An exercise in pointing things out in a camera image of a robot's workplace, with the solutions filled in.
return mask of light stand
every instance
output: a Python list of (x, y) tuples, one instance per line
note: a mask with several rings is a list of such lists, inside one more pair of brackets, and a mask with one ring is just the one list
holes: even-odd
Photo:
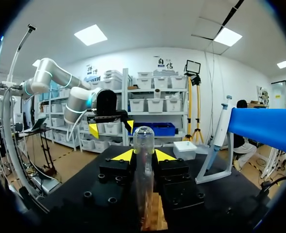
[[(188, 90), (189, 90), (189, 113), (188, 113), (188, 128), (187, 135), (184, 140), (191, 141), (196, 136), (196, 143), (199, 142), (199, 136), (201, 142), (204, 143), (202, 132), (200, 129), (200, 117), (201, 117), (201, 100), (200, 100), (200, 84), (201, 78), (199, 76), (201, 64), (187, 60), (187, 63), (184, 68), (185, 75), (188, 77)], [(192, 105), (192, 86), (197, 86), (197, 127), (194, 130), (193, 134), (191, 133), (191, 105)]]

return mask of black workbench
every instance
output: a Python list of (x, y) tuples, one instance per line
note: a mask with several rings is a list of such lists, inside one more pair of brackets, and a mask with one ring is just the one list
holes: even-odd
[[(90, 190), (92, 184), (97, 179), (99, 164), (102, 163), (105, 158), (116, 157), (129, 149), (131, 149), (131, 147), (110, 146), (76, 175), (62, 184), (61, 187), (46, 197), (42, 203), (48, 209), (54, 206), (62, 206), (63, 199), (77, 204), (82, 203), (83, 192)], [(160, 148), (160, 150), (174, 156), (172, 148)], [(190, 167), (190, 174), (193, 178), (199, 173), (204, 160), (205, 155), (197, 154), (195, 160), (187, 161)], [(225, 162), (220, 158), (216, 158), (209, 173), (222, 171), (225, 167)], [(207, 209), (226, 208), (244, 197), (251, 195), (256, 196), (259, 193), (259, 189), (252, 182), (234, 169), (230, 176), (199, 184), (198, 187), (205, 193), (205, 205)]]

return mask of white stand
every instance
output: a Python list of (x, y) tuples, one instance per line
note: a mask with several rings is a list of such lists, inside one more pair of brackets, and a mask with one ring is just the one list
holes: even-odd
[(277, 168), (278, 165), (278, 156), (279, 152), (275, 148), (271, 148), (269, 159), (267, 161), (267, 165), (264, 168), (263, 174), (260, 176), (261, 179), (266, 181), (269, 176), (273, 173), (273, 171)]
[(197, 175), (195, 181), (197, 184), (210, 182), (214, 180), (218, 180), (221, 178), (224, 178), (226, 176), (231, 175), (231, 168), (232, 168), (232, 160), (234, 157), (234, 134), (231, 132), (227, 132), (227, 138), (228, 138), (228, 152), (229, 152), (229, 159), (227, 161), (227, 167), (224, 171), (218, 172), (212, 175), (205, 176), (206, 169), (210, 163), (210, 160), (213, 160), (213, 152), (214, 152), (214, 145), (210, 147), (209, 153), (203, 163), (203, 166)]

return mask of yellow triangle marker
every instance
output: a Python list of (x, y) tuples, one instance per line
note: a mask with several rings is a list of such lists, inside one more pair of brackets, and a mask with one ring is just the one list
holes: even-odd
[(133, 149), (128, 150), (127, 152), (124, 152), (124, 153), (118, 155), (117, 157), (112, 158), (112, 160), (120, 160), (120, 159), (123, 159), (124, 161), (129, 161), (129, 162), (130, 162), (131, 157), (132, 157), (132, 152), (133, 152)]
[(129, 126), (131, 127), (131, 134), (133, 133), (133, 125), (134, 125), (134, 120), (128, 120), (127, 123), (129, 124)]
[(160, 151), (158, 149), (155, 149), (155, 151), (156, 151), (156, 154), (157, 154), (158, 162), (164, 161), (165, 159), (176, 160), (174, 157), (169, 156), (168, 154), (165, 154), (164, 152), (162, 152), (162, 151)]
[(94, 124), (89, 124), (89, 132), (95, 136), (95, 138), (99, 138), (99, 130), (98, 130), (98, 126), (96, 125), (96, 123)]

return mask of blue storage bin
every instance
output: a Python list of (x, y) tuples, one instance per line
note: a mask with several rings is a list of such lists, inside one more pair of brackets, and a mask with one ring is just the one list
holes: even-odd
[(43, 100), (48, 100), (49, 96), (50, 96), (49, 92), (48, 93), (44, 93), (43, 94)]
[(51, 81), (50, 83), (50, 90), (52, 91), (51, 98), (56, 98), (60, 96), (60, 91), (58, 89), (59, 89), (58, 84), (54, 81)]
[(169, 122), (153, 123), (152, 130), (155, 136), (175, 136), (175, 126)]
[(44, 100), (44, 94), (40, 94), (39, 95), (39, 101), (43, 101)]
[(148, 127), (152, 128), (152, 123), (148, 123), (148, 122), (135, 122), (134, 125), (133, 125), (133, 132), (135, 132), (135, 130), (136, 130), (138, 127), (141, 127), (141, 126), (148, 126)]

